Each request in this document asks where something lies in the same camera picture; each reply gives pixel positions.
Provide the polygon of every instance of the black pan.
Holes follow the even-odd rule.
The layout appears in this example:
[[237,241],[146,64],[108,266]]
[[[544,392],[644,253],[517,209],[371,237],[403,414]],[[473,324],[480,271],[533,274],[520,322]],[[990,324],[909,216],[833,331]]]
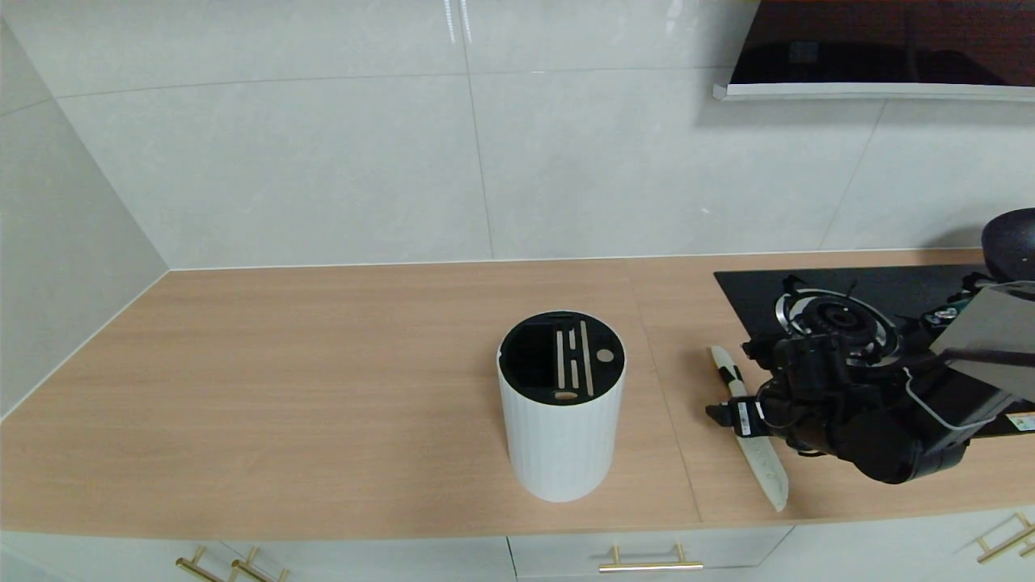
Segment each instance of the black pan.
[[1035,281],[1035,208],[993,219],[981,231],[981,251],[997,281]]

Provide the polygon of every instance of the drawer handle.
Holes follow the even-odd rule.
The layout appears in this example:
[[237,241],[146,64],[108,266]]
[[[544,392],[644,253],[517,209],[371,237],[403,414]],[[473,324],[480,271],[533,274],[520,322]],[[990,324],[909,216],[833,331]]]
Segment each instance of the drawer handle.
[[189,560],[184,558],[176,558],[176,565],[188,572],[191,576],[201,578],[205,582],[223,582],[223,580],[220,580],[218,576],[198,565],[198,562],[201,560],[201,557],[203,555],[205,555],[204,546],[198,548],[198,551],[195,552],[195,557],[190,558]]
[[256,582],[284,582],[285,580],[288,579],[287,570],[280,571],[280,578],[277,580],[273,580],[272,578],[256,570],[254,562],[256,560],[256,556],[258,555],[259,555],[259,548],[252,548],[252,551],[248,552],[247,560],[245,561],[234,560],[233,562],[230,563],[230,568],[234,569],[234,574],[240,572],[241,574],[247,576],[248,578],[255,580]]
[[704,570],[704,562],[686,561],[686,554],[683,553],[683,545],[676,544],[676,553],[679,554],[679,561],[658,562],[658,563],[623,563],[618,552],[618,546],[611,547],[611,554],[615,557],[613,563],[601,563],[600,574],[612,572],[656,572],[660,570]]
[[[1003,542],[1002,544],[996,546],[995,548],[988,547],[988,543],[984,541],[983,535],[981,537],[978,537],[977,545],[980,546],[982,550],[984,550],[984,553],[977,557],[977,563],[983,564],[992,560],[993,558],[999,557],[1003,555],[1003,553],[1005,553],[1010,548],[1016,546],[1017,544],[1021,544],[1022,542],[1026,542],[1029,536],[1035,534],[1035,525],[1029,523],[1028,520],[1025,518],[1025,516],[1023,516],[1022,514],[1013,514],[1013,517],[1017,518],[1017,521],[1021,522],[1021,525],[1024,526],[1024,529],[1014,533],[1013,535],[1010,536],[1009,540]],[[1022,550],[1021,555],[1027,556],[1028,554],[1030,554],[1032,552],[1031,548],[1032,547],[1029,546],[1028,548]]]

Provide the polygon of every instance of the label sticker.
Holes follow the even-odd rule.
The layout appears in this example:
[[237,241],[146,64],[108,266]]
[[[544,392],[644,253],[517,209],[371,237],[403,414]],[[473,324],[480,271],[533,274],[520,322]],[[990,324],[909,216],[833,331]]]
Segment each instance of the label sticker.
[[1035,431],[1035,412],[1011,412],[1006,415],[1018,431]]
[[740,432],[744,436],[749,436],[751,434],[751,423],[747,418],[747,403],[738,402],[737,410],[740,412]]

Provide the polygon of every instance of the white tile wall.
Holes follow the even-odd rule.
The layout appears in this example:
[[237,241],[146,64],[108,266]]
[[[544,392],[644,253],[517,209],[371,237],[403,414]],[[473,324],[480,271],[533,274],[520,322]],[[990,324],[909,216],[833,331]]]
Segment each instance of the white tile wall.
[[6,0],[4,13],[58,97],[466,71],[442,0]]
[[0,414],[166,271],[53,100],[0,117]]
[[1035,206],[1035,105],[889,101],[824,249],[977,246]]
[[733,66],[758,0],[467,0],[471,72]]
[[0,21],[0,115],[51,98],[22,46]]
[[5,10],[176,268],[960,245],[1035,205],[1030,106],[712,100],[757,4]]
[[473,76],[496,257],[817,249],[882,104],[720,104],[723,74]]
[[173,268],[492,256],[463,76],[60,103]]

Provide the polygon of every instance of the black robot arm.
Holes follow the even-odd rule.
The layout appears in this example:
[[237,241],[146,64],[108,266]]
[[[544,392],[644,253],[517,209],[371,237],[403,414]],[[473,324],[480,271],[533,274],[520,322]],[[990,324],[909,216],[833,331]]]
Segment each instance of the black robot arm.
[[[744,351],[772,379],[755,397],[709,406],[709,416],[738,436],[775,436],[802,455],[832,455],[889,484],[955,466],[985,421],[1018,400],[948,362],[1035,367],[1028,353],[953,349],[860,379],[835,334],[764,338]],[[734,421],[733,411],[748,417]]]

